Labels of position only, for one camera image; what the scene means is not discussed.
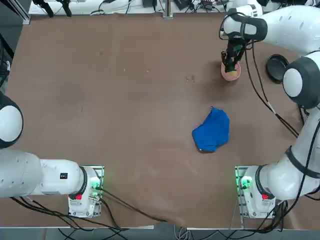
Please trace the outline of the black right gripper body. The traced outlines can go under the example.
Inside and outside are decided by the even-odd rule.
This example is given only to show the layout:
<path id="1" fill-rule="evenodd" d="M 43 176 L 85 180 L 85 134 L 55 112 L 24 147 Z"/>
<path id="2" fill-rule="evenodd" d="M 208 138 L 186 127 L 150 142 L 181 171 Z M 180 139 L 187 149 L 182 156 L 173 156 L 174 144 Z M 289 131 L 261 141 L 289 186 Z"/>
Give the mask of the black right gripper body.
<path id="1" fill-rule="evenodd" d="M 229 38 L 227 43 L 226 58 L 228 60 L 240 61 L 247 46 L 247 41 L 235 37 Z"/>

